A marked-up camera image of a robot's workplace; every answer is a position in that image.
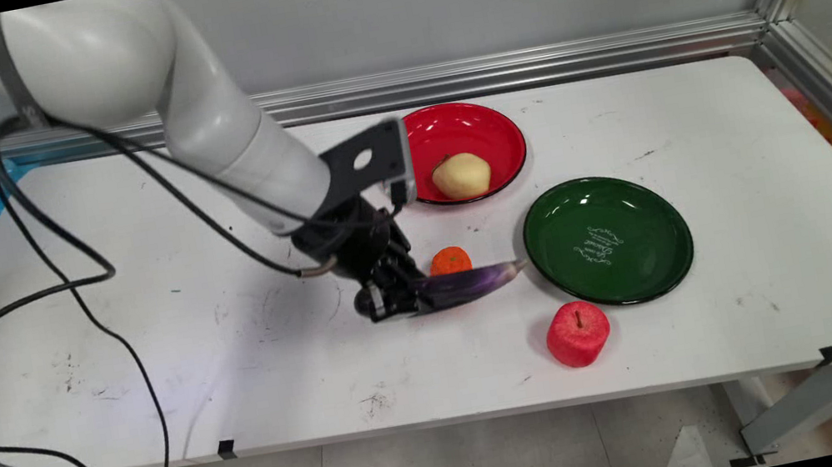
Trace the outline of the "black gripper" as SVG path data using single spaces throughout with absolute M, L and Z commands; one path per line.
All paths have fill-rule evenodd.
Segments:
M 335 274 L 364 284 L 353 299 L 358 315 L 375 323 L 422 312 L 417 284 L 426 275 L 409 256 L 410 243 L 388 211 L 357 196 L 321 219 L 328 224 L 304 225 L 290 242 L 318 262 L 336 258 Z

